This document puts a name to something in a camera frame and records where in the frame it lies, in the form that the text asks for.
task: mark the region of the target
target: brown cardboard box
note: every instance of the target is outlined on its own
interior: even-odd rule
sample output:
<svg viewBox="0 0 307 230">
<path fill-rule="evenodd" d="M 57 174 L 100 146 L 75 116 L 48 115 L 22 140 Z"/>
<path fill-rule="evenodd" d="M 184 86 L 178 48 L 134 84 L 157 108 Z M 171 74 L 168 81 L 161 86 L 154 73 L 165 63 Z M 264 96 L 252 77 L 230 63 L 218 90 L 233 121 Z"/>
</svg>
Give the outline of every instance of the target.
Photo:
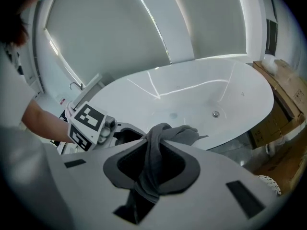
<svg viewBox="0 0 307 230">
<path fill-rule="evenodd" d="M 307 165 L 307 128 L 285 143 L 255 175 L 271 177 L 279 185 L 282 194 L 295 188 Z"/>
<path fill-rule="evenodd" d="M 277 81 L 280 80 L 284 82 L 281 80 L 284 79 L 284 77 L 280 77 L 278 74 L 282 72 L 282 75 L 285 75 L 285 72 L 291 70 L 279 66 L 276 76 L 273 77 L 262 67 L 260 61 L 255 61 L 253 67 L 269 82 L 274 94 L 274 106 L 270 114 L 248 132 L 253 147 L 257 148 L 288 134 L 305 121 L 305 116 L 302 112 L 302 110 L 305 110 L 302 106 L 305 99 L 300 98 L 302 101 L 299 102 L 299 98 L 295 96 L 291 98 L 289 95 L 300 90 L 302 92 L 302 97 L 307 96 L 307 86 L 301 79 L 299 79 L 300 82 L 298 84 L 295 84 L 295 81 L 298 79 L 293 75 L 292 78 L 290 78 L 293 84 L 290 86 L 288 81 L 287 84 L 283 85 L 286 87 L 286 90 L 284 90 Z"/>
</svg>

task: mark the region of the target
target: white shirt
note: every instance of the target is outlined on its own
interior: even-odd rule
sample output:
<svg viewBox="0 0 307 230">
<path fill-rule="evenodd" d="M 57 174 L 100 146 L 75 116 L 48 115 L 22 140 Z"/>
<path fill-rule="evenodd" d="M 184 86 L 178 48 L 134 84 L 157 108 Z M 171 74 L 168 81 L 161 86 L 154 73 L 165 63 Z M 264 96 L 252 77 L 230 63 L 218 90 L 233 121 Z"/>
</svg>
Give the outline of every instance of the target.
<svg viewBox="0 0 307 230">
<path fill-rule="evenodd" d="M 0 126 L 19 126 L 35 92 L 15 70 L 0 43 Z"/>
</svg>

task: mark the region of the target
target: hair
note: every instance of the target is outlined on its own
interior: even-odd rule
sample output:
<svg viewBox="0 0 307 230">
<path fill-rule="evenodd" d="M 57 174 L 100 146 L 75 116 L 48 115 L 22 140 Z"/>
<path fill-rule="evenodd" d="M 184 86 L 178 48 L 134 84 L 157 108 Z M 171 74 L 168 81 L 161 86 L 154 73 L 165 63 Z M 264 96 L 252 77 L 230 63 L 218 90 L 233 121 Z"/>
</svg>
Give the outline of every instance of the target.
<svg viewBox="0 0 307 230">
<path fill-rule="evenodd" d="M 20 8 L 27 0 L 0 0 L 0 42 L 22 46 L 28 39 Z"/>
</svg>

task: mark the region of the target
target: gray cloth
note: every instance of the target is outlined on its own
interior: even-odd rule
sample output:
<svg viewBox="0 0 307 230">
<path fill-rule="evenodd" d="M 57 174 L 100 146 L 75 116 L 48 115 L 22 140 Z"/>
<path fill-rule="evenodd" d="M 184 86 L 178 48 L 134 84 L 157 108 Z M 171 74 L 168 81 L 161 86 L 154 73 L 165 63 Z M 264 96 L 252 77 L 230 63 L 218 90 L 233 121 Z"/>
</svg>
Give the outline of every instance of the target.
<svg viewBox="0 0 307 230">
<path fill-rule="evenodd" d="M 197 129 L 187 125 L 172 128 L 166 123 L 154 126 L 142 139 L 147 139 L 144 169 L 135 183 L 134 189 L 152 203 L 159 200 L 158 179 L 163 173 L 163 158 L 160 152 L 160 140 L 170 140 L 192 145 L 198 140 Z"/>
</svg>

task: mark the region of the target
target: white freestanding bathtub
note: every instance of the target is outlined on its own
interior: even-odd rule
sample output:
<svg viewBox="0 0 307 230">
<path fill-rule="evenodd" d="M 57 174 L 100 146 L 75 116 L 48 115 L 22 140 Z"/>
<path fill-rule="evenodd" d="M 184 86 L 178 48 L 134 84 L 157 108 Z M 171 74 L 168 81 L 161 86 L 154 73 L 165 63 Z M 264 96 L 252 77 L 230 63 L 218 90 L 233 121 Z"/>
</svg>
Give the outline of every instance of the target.
<svg viewBox="0 0 307 230">
<path fill-rule="evenodd" d="M 273 107 L 265 78 L 227 59 L 188 61 L 138 72 L 109 84 L 90 103 L 147 133 L 159 123 L 198 129 L 208 150 L 248 131 Z"/>
</svg>

